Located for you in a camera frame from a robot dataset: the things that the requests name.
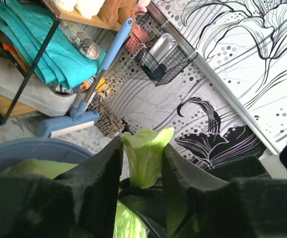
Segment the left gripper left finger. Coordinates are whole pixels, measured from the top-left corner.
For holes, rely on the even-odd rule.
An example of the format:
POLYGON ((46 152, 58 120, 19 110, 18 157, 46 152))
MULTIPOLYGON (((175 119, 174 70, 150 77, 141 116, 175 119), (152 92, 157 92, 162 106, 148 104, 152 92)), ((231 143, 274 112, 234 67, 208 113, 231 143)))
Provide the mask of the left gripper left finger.
POLYGON ((122 142, 115 137, 54 179, 0 171, 0 238, 69 238, 76 225, 111 238, 122 160, 122 142))

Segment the green plastic trash bag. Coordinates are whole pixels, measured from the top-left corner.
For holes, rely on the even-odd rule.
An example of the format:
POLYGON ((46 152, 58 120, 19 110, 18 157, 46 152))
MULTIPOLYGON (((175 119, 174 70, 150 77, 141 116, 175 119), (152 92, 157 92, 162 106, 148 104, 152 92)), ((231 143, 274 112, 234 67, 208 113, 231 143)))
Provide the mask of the green plastic trash bag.
MULTIPOLYGON (((128 158, 130 188, 148 189, 152 187, 157 176, 161 174, 162 151, 173 136, 172 127, 155 132, 142 129, 131 135, 125 132, 121 136, 128 158)), ((54 179, 56 176, 75 168, 73 163, 50 160, 25 159, 5 170, 5 173, 35 174, 54 179)), ((114 234, 115 238, 146 238, 149 229, 126 205, 118 201, 116 205, 114 234)))

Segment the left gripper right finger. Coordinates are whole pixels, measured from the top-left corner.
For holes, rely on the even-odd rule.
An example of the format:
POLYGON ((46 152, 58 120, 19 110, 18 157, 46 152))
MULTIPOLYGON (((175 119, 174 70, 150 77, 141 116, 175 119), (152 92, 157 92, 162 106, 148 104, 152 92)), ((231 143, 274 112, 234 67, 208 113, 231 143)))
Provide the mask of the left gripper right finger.
POLYGON ((162 183, 170 238, 287 238, 287 179, 219 179, 167 145, 162 183))

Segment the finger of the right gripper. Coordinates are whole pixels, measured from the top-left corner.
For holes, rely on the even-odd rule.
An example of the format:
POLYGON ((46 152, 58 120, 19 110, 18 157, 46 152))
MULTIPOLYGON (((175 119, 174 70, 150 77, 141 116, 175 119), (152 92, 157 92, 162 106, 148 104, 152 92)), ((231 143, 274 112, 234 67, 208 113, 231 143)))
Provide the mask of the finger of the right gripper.
POLYGON ((147 189, 130 186, 129 178, 119 183, 118 198, 134 212, 149 230, 149 238, 166 238, 167 225, 163 184, 160 178, 147 189))

